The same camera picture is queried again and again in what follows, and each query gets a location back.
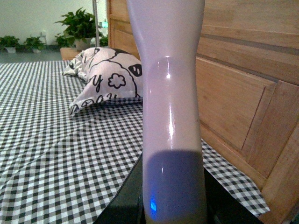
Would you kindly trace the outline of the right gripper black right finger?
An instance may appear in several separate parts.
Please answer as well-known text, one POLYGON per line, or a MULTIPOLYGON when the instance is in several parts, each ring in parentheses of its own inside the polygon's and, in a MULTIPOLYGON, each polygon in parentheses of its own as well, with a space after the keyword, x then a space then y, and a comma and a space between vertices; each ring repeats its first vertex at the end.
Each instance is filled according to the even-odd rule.
POLYGON ((234 199, 217 180, 204 170, 207 222, 209 224, 261 224, 257 217, 234 199))

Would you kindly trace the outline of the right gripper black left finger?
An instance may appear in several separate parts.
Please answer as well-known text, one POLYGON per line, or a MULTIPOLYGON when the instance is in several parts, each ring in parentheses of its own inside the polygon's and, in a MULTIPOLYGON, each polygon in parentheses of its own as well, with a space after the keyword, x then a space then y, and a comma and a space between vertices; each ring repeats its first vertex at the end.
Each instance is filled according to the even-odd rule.
POLYGON ((95 224, 143 224, 142 155, 95 224))

